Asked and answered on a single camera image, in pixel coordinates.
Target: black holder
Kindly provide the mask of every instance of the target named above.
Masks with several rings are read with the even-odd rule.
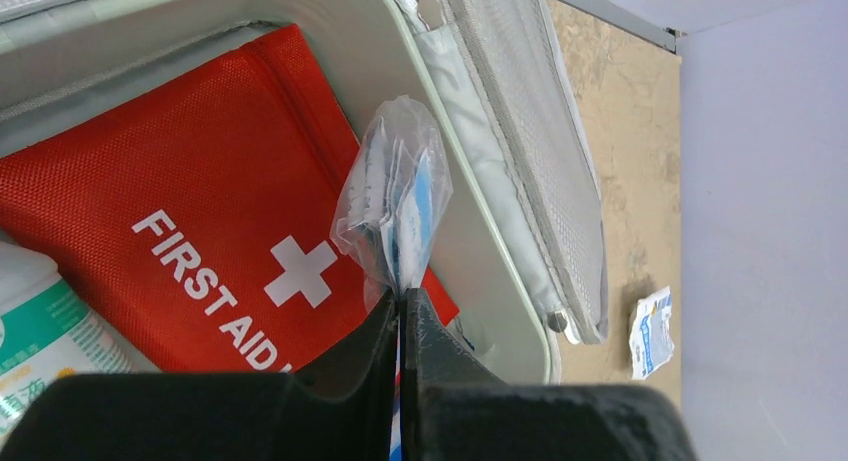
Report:
[[[81,375],[50,386],[0,461],[385,460],[401,330],[405,460],[694,460],[675,408],[635,386],[509,386],[387,295],[294,374]]]

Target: beige countertop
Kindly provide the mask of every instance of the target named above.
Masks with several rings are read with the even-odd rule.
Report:
[[[601,181],[610,334],[600,346],[560,339],[567,383],[630,380],[636,301],[671,286],[671,362],[644,384],[681,396],[680,58],[548,0]]]

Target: white storage box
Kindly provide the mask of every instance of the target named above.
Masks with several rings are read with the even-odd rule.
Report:
[[[0,22],[0,156],[290,23],[304,31],[357,133],[385,100],[424,102],[441,124],[454,185],[431,265],[486,366],[515,383],[558,378],[556,343],[393,0],[0,0]]]

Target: zipper pull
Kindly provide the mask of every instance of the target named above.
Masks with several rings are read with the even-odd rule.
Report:
[[[445,17],[442,15],[442,3],[437,0],[418,0],[418,19],[427,27],[427,31],[434,31],[445,25]]]

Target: plastic bag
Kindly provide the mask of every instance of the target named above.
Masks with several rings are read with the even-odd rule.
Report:
[[[365,303],[421,286],[453,193],[436,120],[407,96],[383,103],[345,182],[330,238],[368,275]]]

